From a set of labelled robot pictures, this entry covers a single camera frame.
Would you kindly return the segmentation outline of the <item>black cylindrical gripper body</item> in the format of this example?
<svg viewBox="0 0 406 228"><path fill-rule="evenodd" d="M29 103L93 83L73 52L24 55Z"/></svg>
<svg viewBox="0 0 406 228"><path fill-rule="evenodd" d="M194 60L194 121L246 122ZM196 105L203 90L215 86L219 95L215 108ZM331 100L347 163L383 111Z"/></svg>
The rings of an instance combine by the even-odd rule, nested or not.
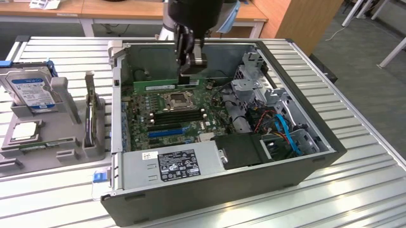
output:
<svg viewBox="0 0 406 228"><path fill-rule="evenodd" d="M206 33L216 23L223 0L170 0L168 16L194 33Z"/></svg>

